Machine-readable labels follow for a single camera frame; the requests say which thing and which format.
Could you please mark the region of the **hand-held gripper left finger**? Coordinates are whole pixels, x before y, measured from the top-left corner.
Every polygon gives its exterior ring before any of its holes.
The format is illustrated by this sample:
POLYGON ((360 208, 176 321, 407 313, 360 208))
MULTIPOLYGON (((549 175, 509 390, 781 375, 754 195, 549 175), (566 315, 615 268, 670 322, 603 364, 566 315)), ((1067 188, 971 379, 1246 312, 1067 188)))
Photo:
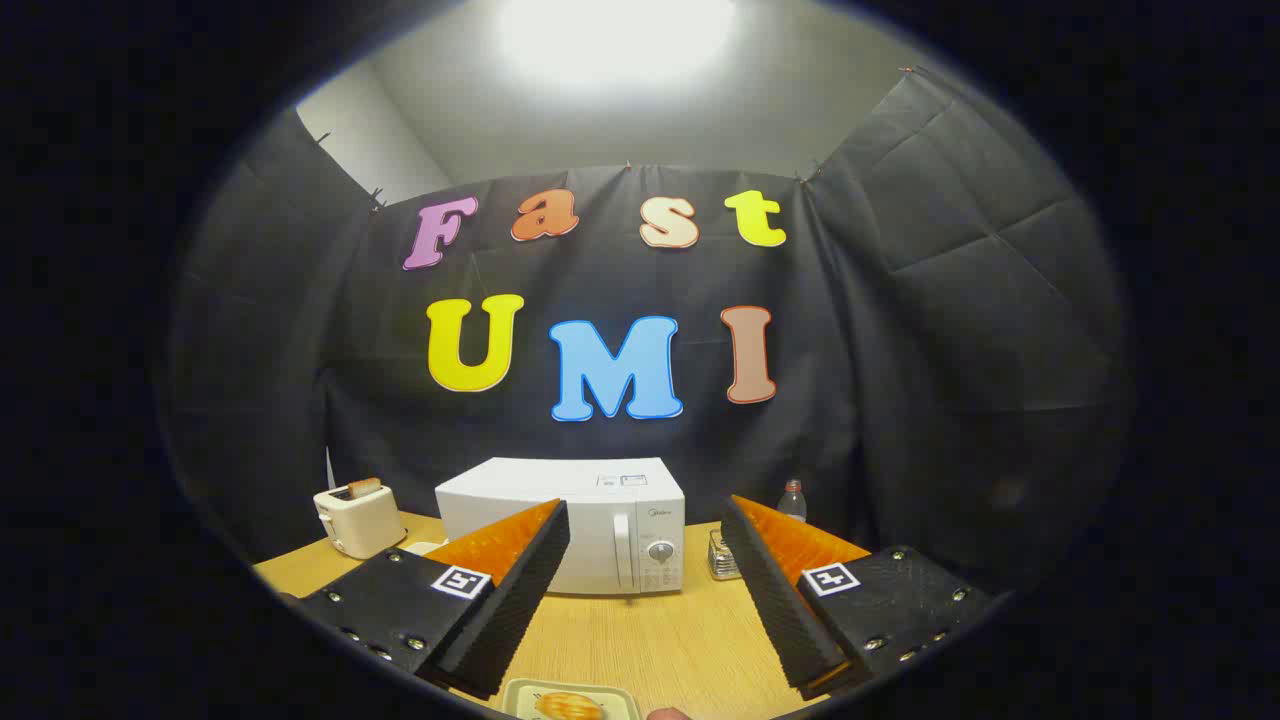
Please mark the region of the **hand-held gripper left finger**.
POLYGON ((553 498, 425 555, 385 550, 297 600, 315 626, 402 673, 488 698, 571 539, 553 498))

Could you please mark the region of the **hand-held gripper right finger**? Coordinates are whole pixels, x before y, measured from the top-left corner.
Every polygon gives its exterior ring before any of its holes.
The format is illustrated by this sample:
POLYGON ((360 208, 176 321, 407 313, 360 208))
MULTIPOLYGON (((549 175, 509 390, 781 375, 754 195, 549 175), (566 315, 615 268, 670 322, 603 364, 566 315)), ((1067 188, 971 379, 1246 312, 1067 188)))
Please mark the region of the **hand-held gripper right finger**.
POLYGON ((804 700, 923 664, 998 607, 997 594, 919 550, 864 550, 737 495, 721 532, 804 700))

